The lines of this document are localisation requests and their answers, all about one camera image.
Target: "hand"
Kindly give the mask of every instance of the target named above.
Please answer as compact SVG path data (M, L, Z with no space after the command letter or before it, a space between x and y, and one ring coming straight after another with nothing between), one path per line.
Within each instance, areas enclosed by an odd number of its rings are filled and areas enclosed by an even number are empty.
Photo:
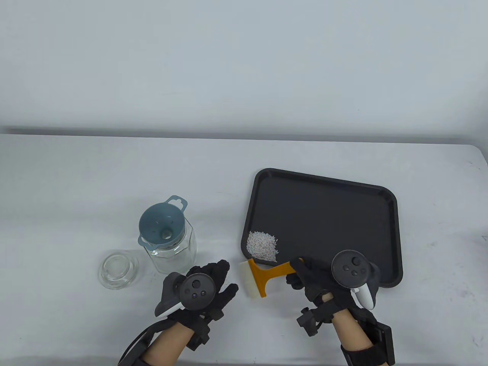
M215 319L215 317L218 316L219 313L222 313L222 309L224 308L224 306L226 306L229 301L232 300L234 296L236 296L236 292L239 289L236 284L230 284L224 291L219 293L222 285L224 284L229 268L229 262L225 260L221 260L218 263L209 263L203 267L194 266L193 268L191 268L186 275L189 276L194 273L207 274L213 279L217 294L215 295L210 305L208 305L204 309L193 311L190 311L188 309L177 310L174 313L170 314L168 318L175 320L190 329L194 328L198 320L201 319L201 315L204 317L211 317L214 320L217 320Z
M351 290L342 287L335 281L329 264L301 257L291 260L290 265L296 273L287 275L286 283L295 290L305 288L305 295L315 305L318 306L333 298L341 309L357 308L351 296Z

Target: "forearm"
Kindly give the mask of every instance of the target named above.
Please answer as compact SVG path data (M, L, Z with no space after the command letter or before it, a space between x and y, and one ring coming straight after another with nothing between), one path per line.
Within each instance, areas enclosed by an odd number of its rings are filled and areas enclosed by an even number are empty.
M369 340L358 322L352 317L349 310L345 309L335 313L332 324L341 341L342 347L346 351L362 351L373 347L373 343Z
M194 331L176 323L149 346L142 360L151 366L173 366Z

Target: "white wall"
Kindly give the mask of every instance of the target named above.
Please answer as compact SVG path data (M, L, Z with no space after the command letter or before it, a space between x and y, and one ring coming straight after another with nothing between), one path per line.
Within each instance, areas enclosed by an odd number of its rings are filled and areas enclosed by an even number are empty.
M476 139L487 14L485 0L4 0L0 125Z

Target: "person's left hand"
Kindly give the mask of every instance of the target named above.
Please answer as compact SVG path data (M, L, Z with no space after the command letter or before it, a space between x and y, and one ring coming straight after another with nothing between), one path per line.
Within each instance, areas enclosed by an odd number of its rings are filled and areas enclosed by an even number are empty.
M222 313L222 309L226 306L229 301L231 301L234 296L236 296L239 287L237 284L230 284L227 288L220 292L222 285L224 284L227 272L229 271L229 262L225 260L220 260L218 263L209 263L203 267L194 266L191 268L186 276L192 275L194 273L204 273L212 278L216 287L216 295L210 305L200 310L177 310L174 313L168 315L168 319L172 319L181 323L187 328L193 329L194 325L198 322L201 316L212 317L215 319L218 314Z

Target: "white rice grain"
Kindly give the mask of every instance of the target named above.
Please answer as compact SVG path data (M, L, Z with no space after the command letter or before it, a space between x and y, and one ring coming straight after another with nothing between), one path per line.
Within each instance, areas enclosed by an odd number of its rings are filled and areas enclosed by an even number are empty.
M247 237L246 249L256 259L276 262L276 238L261 231L252 231Z

